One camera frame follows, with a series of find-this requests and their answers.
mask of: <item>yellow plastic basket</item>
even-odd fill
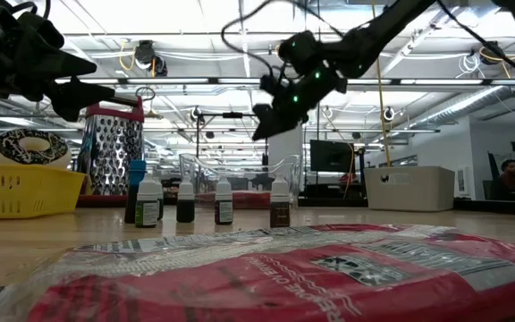
[[[0,165],[0,218],[71,212],[84,178],[41,165]]]

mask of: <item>computer monitor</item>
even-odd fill
[[[355,172],[355,165],[351,167],[353,155],[349,143],[331,142],[325,140],[312,140],[311,171],[348,173]]]

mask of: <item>donut pillow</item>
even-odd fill
[[[32,129],[0,133],[0,165],[47,165],[66,169],[70,162],[67,143],[53,133]]]

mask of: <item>white box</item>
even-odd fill
[[[375,210],[444,211],[454,203],[454,172],[440,166],[366,169],[365,182]]]

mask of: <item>table surface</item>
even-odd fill
[[[269,228],[269,212],[235,211],[232,225],[214,224],[213,209],[197,209],[191,224],[176,223],[175,207],[165,207],[157,228],[136,228],[124,223],[124,209],[77,209],[71,214],[33,219],[0,220],[0,285],[14,272],[25,270],[38,258],[53,256],[66,248],[194,233],[237,232]],[[367,208],[300,208],[291,214],[292,225],[413,224],[455,226],[464,233],[515,242],[515,216],[447,211],[405,213],[371,211]]]

